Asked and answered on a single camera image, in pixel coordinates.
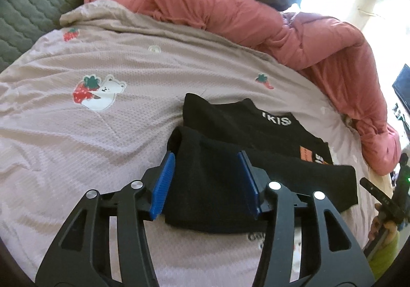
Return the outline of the person's right hand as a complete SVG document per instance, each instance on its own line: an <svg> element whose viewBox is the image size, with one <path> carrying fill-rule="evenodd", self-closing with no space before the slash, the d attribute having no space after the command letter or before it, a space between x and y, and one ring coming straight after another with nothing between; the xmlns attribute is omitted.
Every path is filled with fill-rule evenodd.
<svg viewBox="0 0 410 287"><path fill-rule="evenodd" d="M378 216L375 217L372 221L370 231L368 233L368 239L370 241L373 241L376 238L376 236L379 234L380 229L382 227L384 227L388 231L388 234L386 238L384 239L384 244L388 245L395 239L396 234L398 233L397 225L394 223L394 221L386 221L382 223Z"/></svg>

